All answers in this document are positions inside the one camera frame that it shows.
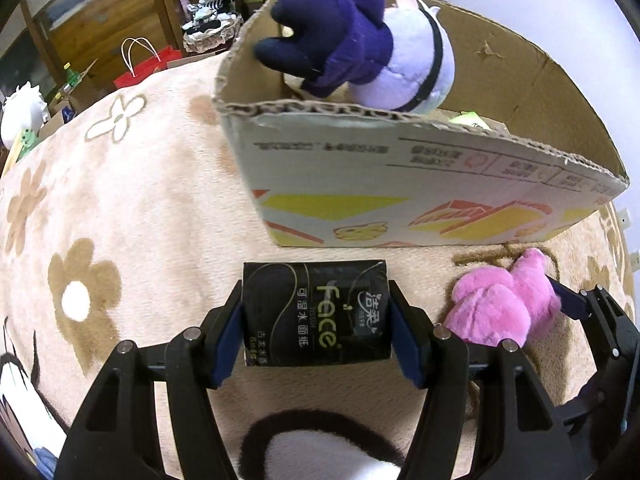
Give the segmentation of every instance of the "plush rug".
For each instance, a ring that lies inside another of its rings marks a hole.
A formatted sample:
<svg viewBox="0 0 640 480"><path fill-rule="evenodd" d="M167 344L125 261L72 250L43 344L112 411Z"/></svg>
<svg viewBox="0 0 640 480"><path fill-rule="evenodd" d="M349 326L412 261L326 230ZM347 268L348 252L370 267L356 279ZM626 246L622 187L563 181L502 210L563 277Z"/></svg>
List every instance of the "plush rug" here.
<svg viewBox="0 0 640 480"><path fill-rule="evenodd" d="M211 105L219 63L187 64L105 97L0 180L2 351L26 375L38 368L35 386L62 426L118 341L157 344L200 324L224 303L243 262L383 258L409 302L442 320L458 277L485 264L508 266L525 248L276 247ZM612 206L538 247L550 276L574 290L602 284L633 316ZM594 372L580 325L567 319L526 351L555 403L575 396ZM424 392L394 358L290 369L247 368L239 355L210 399L245 480L395 478ZM162 388L158 417L167 472L180 476ZM457 475L470 465L474 432L470 405Z"/></svg>

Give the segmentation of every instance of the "yellow graphic on box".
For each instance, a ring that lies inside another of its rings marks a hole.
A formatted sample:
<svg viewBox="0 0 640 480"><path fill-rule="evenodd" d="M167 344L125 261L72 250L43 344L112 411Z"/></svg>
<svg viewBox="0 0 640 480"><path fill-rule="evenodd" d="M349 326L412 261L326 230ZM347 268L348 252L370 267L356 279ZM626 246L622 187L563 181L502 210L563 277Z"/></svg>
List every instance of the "yellow graphic on box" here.
<svg viewBox="0 0 640 480"><path fill-rule="evenodd" d="M545 242L551 240L551 238L555 238L556 236L558 236L560 233L564 233L569 227L571 227L571 225L563 225L561 227L558 227L552 231L549 231L548 234L545 237Z"/></svg>
<svg viewBox="0 0 640 480"><path fill-rule="evenodd" d="M534 235L542 231L542 229L545 229L546 226L547 226L547 223L542 222L542 224L535 224L529 227L523 227L522 229L519 229L518 231L516 231L516 238L525 238L527 236Z"/></svg>
<svg viewBox="0 0 640 480"><path fill-rule="evenodd" d="M436 220L427 222L425 224L415 225L409 227L411 231L442 231L444 229L448 229L449 227L460 224L465 221L466 218L449 218L444 220Z"/></svg>
<svg viewBox="0 0 640 480"><path fill-rule="evenodd" d="M507 233L535 220L540 220L544 216L542 211L535 208L514 204L505 208L498 208L494 212L465 223L460 227L454 226L450 230L443 232L442 237L472 241L485 240Z"/></svg>
<svg viewBox="0 0 640 480"><path fill-rule="evenodd" d="M386 233L386 222L376 222L366 225L352 225L349 227L341 227L334 229L335 237L338 240L347 240L350 242L368 242L375 240Z"/></svg>
<svg viewBox="0 0 640 480"><path fill-rule="evenodd" d="M274 195L262 206L321 220L343 220L405 200L393 196Z"/></svg>
<svg viewBox="0 0 640 480"><path fill-rule="evenodd" d="M450 123L454 124L466 124L466 126L475 126L476 128L484 128L490 130L489 125L485 123L478 114L475 112L463 112L462 114L449 119Z"/></svg>
<svg viewBox="0 0 640 480"><path fill-rule="evenodd" d="M562 222L579 222L595 212L595 209L567 209L562 215Z"/></svg>
<svg viewBox="0 0 640 480"><path fill-rule="evenodd" d="M322 247L322 244L313 240L307 240L296 235L289 233L283 233L276 229L269 229L271 238L280 246L283 247Z"/></svg>

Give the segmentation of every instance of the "purple plush toy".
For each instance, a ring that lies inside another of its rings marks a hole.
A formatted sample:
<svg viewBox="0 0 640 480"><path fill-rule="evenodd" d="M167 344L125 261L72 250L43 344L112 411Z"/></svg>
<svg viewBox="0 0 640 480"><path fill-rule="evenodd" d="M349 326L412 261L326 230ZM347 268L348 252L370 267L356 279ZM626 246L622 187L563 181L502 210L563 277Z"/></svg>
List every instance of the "purple plush toy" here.
<svg viewBox="0 0 640 480"><path fill-rule="evenodd" d="M326 98L350 83L357 104L427 114L445 99L455 65L438 7L421 0L279 0L271 15L290 38L255 47L268 68L304 78L302 89Z"/></svg>
<svg viewBox="0 0 640 480"><path fill-rule="evenodd" d="M456 305L444 325L465 341L498 346L503 339L544 337L560 311L560 298L545 274L545 256L527 249L508 271L481 267L458 280Z"/></svg>

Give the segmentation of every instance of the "white flower pattern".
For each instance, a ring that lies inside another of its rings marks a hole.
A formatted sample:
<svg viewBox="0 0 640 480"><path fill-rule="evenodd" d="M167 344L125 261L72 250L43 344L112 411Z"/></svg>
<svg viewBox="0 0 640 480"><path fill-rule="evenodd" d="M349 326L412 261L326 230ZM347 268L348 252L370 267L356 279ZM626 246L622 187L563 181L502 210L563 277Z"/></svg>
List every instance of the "white flower pattern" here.
<svg viewBox="0 0 640 480"><path fill-rule="evenodd" d="M122 96L116 97L113 105L111 105L109 118L91 126L85 135L86 140L92 140L104 134L111 134L114 143L120 142L129 129L130 118L139 113L145 105L146 100L142 95L134 97L126 104L124 104Z"/></svg>

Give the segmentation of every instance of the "red paper bag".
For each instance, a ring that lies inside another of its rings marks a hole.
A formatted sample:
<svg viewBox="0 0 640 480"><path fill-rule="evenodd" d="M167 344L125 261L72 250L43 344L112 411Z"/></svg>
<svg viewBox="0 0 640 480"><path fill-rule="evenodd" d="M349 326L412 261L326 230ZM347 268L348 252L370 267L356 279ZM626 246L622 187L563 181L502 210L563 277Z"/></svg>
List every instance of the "red paper bag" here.
<svg viewBox="0 0 640 480"><path fill-rule="evenodd" d="M125 56L124 47L127 44L127 41L131 41L131 44L127 50L127 55ZM135 43L145 47L153 54L153 56L133 67L131 65L131 47ZM147 38L127 38L122 42L120 52L122 53L122 60L124 61L124 64L127 65L129 71L125 72L113 81L116 88L126 88L127 86L137 85L149 77L153 72L166 69L167 62L182 58L182 53L171 46L165 47L160 52L156 52L153 45L151 45L151 42Z"/></svg>

